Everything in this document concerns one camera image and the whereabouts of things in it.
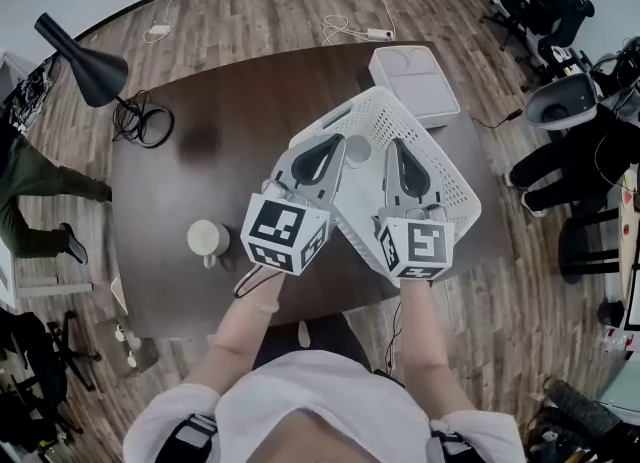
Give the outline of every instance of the white mug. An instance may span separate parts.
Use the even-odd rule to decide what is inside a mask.
[[[207,269],[216,265],[217,257],[229,247],[229,231],[215,221],[201,219],[189,228],[187,244],[193,253],[204,259]]]

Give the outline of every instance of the power strip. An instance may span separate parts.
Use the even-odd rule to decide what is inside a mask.
[[[387,29],[367,29],[367,38],[379,42],[391,42],[395,39],[394,34]]]
[[[150,35],[166,35],[169,31],[171,31],[171,26],[168,24],[155,24],[151,26],[148,33]]]

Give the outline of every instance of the white cable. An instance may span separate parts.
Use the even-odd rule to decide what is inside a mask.
[[[142,39],[144,40],[144,43],[156,43],[159,42],[160,40],[162,40],[163,38],[166,38],[167,36],[169,36],[171,34],[171,32],[173,31],[173,25],[171,24],[171,22],[169,22],[168,17],[169,17],[169,8],[171,8],[171,5],[173,4],[174,0],[169,1],[169,4],[167,4],[167,7],[164,10],[164,23],[169,26],[169,31],[167,31],[165,34],[158,36],[158,38],[156,38],[155,40],[147,40],[147,35],[149,34],[149,31],[151,31],[151,28],[147,29],[143,35],[142,35]]]
[[[244,275],[235,285],[235,287],[233,288],[233,294],[237,295],[240,292],[240,289],[242,289],[242,287],[249,281],[249,279],[252,278],[258,271],[260,271],[262,267],[263,266],[261,266],[260,264],[256,264],[255,266],[253,266],[253,268],[251,268],[251,270],[246,275]]]
[[[392,39],[395,40],[396,38],[395,22],[393,21],[393,17],[391,16],[391,12],[389,11],[387,0],[382,0],[382,2],[384,4],[384,9],[387,11],[387,16],[389,17],[389,20],[391,21],[391,26],[393,28],[391,32]],[[329,19],[331,18],[342,19],[342,21],[344,21],[344,24],[341,24],[341,25],[332,24],[331,22],[329,22]],[[350,29],[347,29],[347,27],[349,27],[349,19],[343,15],[325,15],[324,17],[322,17],[322,20],[324,21],[324,26],[322,27],[322,36],[324,36],[324,40],[322,41],[323,47],[327,45],[327,43],[329,45],[333,45],[331,38],[333,38],[338,33],[345,33],[347,35],[355,36],[356,38],[360,40],[364,40],[365,42],[377,41],[377,40],[372,40],[371,38],[368,38],[366,36],[367,34],[366,31],[351,31]],[[327,31],[330,29],[334,30],[333,33],[327,34]]]

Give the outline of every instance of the black shoe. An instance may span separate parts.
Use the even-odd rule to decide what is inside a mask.
[[[89,262],[89,256],[87,255],[87,250],[84,246],[76,239],[75,234],[73,233],[73,229],[71,225],[68,223],[60,223],[60,230],[64,230],[67,234],[69,234],[69,245],[62,250],[63,253],[68,253],[74,259],[76,259],[80,264],[87,264]]]

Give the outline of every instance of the black office chair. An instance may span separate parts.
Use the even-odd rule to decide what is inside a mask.
[[[78,377],[89,392],[95,390],[78,369],[75,360],[102,359],[100,354],[85,354],[69,348],[69,321],[76,318],[75,312],[64,316],[62,330],[55,322],[47,323],[49,332],[33,313],[13,315],[0,308],[0,344],[6,350],[16,353],[25,369],[31,367],[34,376],[19,385],[23,390],[40,383],[44,398],[57,407],[67,394],[66,368]]]
[[[562,19],[574,1],[576,0],[529,0],[529,2],[525,0],[500,0],[508,17],[498,13],[491,17],[483,16],[480,21],[491,20],[507,28],[507,36],[500,46],[501,51],[505,50],[510,37],[515,36],[530,53],[526,44],[527,31],[531,31],[535,35],[551,35],[558,27],[557,21]]]
[[[0,412],[0,441],[20,446],[30,453],[57,443],[55,424],[44,418],[32,419],[31,410],[15,392],[0,394]]]
[[[572,0],[551,34],[538,41],[538,54],[547,63],[546,67],[537,69],[543,78],[543,83],[550,82],[556,77],[564,77],[562,69],[567,66],[566,63],[558,63],[552,47],[569,47],[584,20],[593,17],[595,13],[596,10],[590,0]]]

